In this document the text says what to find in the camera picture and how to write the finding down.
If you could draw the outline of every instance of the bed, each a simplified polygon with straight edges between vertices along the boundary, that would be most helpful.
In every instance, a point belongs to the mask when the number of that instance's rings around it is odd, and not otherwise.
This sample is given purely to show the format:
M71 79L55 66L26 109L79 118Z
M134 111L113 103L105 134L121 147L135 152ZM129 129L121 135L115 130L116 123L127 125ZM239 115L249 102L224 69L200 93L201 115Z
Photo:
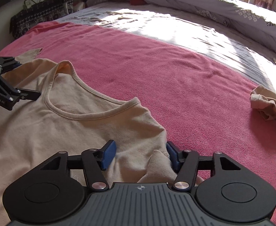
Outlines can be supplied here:
M0 56L42 47L40 58L70 60L97 91L139 97L179 148L225 152L276 188L276 120L250 108L256 86L276 92L276 13L238 0L129 1L88 0Z

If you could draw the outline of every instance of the blue gripper pad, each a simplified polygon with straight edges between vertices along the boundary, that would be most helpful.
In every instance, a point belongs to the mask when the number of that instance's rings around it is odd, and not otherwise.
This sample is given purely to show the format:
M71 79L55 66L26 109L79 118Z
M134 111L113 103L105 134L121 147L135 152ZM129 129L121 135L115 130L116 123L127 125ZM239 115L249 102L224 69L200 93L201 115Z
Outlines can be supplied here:
M117 146L115 141L112 141L110 145L106 148L106 150L103 152L102 161L100 162L100 169L102 171L107 170L111 162L113 161L113 158L116 155Z
M178 152L168 142L166 143L166 149L167 149L167 152L169 153L169 159L171 161L172 169L175 171L175 173L179 173L181 169L181 163L178 158Z

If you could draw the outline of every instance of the metal screw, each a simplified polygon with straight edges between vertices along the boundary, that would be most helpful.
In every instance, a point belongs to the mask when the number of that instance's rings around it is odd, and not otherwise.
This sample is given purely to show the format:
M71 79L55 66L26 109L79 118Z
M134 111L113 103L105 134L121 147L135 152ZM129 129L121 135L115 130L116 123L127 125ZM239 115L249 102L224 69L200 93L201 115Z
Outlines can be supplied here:
M188 189L189 183L187 182L176 182L174 185L177 189Z
M104 182L95 182L92 184L92 188L94 189L105 189L107 185Z

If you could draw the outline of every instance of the red cloth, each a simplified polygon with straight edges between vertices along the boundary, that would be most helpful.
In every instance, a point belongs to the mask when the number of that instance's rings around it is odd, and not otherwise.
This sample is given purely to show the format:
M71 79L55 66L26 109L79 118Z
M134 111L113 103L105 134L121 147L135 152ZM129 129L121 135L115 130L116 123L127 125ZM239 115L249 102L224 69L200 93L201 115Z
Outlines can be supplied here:
M156 40L57 22L37 25L0 56L38 47L40 58L70 60L97 91L120 100L137 96L179 148L225 152L276 188L276 121L250 108L256 84L239 73Z

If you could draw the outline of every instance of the circular black cover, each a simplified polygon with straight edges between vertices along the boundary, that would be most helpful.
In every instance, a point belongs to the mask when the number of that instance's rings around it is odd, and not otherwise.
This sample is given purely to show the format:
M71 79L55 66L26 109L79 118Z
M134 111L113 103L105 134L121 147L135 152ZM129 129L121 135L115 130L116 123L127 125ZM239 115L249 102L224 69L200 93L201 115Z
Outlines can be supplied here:
M275 189L250 171L223 171L202 182L195 198L209 214L234 223L270 218L276 207Z
M83 200L81 184L55 170L24 175L7 187L2 198L11 219L30 224L60 220L75 212Z

